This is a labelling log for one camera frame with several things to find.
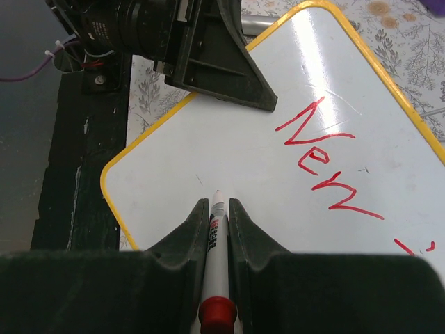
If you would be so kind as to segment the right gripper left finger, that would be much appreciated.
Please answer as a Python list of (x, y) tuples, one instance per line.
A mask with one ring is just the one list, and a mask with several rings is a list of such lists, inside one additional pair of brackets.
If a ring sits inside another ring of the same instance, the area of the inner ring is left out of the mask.
[(152, 256), (145, 288), (148, 333), (189, 333), (197, 315), (206, 244), (209, 200), (199, 199), (186, 220), (147, 250)]

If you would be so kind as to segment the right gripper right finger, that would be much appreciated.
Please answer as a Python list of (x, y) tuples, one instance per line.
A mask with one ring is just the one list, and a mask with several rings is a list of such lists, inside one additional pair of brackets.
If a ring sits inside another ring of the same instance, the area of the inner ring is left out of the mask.
[(276, 255), (288, 250), (264, 232), (241, 201), (229, 200), (229, 238), (238, 318), (244, 333), (265, 333), (276, 319)]

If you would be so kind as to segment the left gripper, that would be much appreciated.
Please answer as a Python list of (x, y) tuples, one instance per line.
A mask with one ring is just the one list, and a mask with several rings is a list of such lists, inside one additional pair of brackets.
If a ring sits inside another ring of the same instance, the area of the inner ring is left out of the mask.
[(114, 50), (155, 62), (165, 82), (272, 112), (277, 95), (246, 49), (240, 1), (116, 1)]

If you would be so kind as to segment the red whiteboard marker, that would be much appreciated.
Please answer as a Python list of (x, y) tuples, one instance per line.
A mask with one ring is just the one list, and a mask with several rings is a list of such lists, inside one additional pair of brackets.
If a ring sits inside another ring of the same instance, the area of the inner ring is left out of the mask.
[(228, 215), (221, 191), (212, 198), (209, 237), (198, 312), (201, 333), (233, 333), (236, 305), (230, 298)]

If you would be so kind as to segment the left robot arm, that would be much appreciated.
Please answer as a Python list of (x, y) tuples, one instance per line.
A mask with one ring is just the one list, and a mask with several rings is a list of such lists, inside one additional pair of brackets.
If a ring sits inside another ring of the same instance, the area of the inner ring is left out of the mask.
[(153, 61), (169, 86), (272, 112), (277, 95), (249, 55), (240, 1), (48, 1), (91, 58)]

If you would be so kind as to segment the silver microphone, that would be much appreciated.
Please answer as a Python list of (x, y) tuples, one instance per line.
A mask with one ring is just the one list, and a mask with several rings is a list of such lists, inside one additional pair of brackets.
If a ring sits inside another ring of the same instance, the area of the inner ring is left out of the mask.
[(274, 24), (279, 17), (263, 15), (241, 15), (241, 26), (244, 35), (258, 36)]

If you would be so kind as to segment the purple wedge stand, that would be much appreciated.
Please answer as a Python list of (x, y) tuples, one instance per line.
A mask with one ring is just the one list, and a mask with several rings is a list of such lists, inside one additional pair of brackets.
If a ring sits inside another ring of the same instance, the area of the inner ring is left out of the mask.
[(423, 0), (421, 3), (435, 16), (444, 16), (445, 0)]

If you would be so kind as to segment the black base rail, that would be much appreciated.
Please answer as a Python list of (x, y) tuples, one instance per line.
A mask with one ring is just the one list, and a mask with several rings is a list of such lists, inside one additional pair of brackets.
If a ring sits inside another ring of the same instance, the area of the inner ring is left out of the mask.
[(126, 145), (129, 57), (121, 69), (121, 85), (112, 93), (84, 95), (82, 74), (62, 77), (33, 250), (118, 248), (120, 229), (102, 195), (100, 176)]

